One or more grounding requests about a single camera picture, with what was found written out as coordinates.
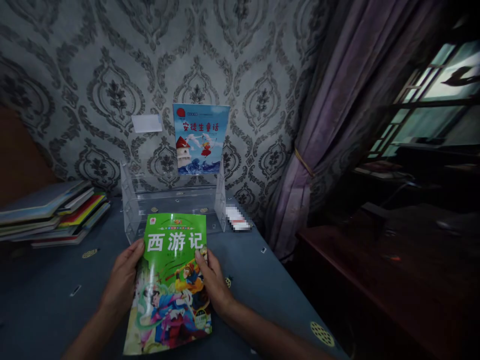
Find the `patterned wallpaper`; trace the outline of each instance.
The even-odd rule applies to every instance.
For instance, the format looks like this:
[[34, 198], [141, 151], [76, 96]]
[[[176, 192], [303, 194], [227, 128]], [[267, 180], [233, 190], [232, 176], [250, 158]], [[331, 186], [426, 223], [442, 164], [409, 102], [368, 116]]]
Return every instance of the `patterned wallpaper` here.
[[[1, 102], [59, 178], [113, 194], [120, 158], [179, 181], [172, 103], [230, 105], [227, 188], [258, 221], [292, 153], [333, 4], [5, 0]], [[136, 134], [140, 114], [161, 114], [163, 131]]]

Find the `lighthouse illustration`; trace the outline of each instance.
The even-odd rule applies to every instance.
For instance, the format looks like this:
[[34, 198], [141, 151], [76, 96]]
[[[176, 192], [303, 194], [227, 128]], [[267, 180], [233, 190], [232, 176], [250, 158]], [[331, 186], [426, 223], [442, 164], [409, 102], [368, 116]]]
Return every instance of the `lighthouse illustration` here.
[[184, 140], [183, 137], [179, 137], [176, 142], [176, 159], [178, 161], [178, 168], [184, 167], [192, 162], [190, 155], [190, 145]]

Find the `blue table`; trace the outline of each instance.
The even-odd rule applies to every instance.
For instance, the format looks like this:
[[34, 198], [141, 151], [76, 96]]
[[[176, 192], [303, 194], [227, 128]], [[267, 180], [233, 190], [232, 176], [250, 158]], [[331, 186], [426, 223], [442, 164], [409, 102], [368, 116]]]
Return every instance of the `blue table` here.
[[[32, 249], [0, 265], [2, 359], [59, 359], [95, 312], [114, 261], [128, 246], [120, 199], [114, 198], [111, 205], [80, 245]], [[232, 278], [230, 289], [239, 301], [334, 357], [348, 359], [336, 341], [329, 347], [313, 334], [311, 322], [327, 327], [255, 227], [236, 233], [227, 225], [225, 233], [211, 234], [207, 241], [223, 274]], [[93, 249], [100, 251], [82, 258]], [[81, 288], [70, 296], [78, 285]], [[102, 359], [122, 357], [127, 323], [125, 316]], [[215, 313], [212, 330], [205, 339], [139, 358], [259, 359]]]

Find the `window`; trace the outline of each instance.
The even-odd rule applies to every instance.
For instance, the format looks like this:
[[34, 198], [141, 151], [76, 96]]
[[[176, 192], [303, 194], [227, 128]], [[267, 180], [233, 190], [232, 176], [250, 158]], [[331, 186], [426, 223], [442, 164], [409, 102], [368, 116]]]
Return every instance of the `window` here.
[[403, 144], [480, 144], [480, 36], [472, 29], [461, 19], [428, 66], [414, 71], [368, 159], [393, 157]]

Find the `book cover illustration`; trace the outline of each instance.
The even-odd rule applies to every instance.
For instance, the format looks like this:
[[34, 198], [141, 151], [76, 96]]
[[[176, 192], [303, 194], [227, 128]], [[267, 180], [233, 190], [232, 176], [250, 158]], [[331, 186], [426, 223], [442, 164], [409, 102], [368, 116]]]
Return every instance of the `book cover illustration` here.
[[195, 261], [207, 260], [204, 215], [148, 215], [124, 355], [157, 353], [212, 332], [210, 299]]
[[180, 175], [218, 174], [230, 106], [173, 104]]

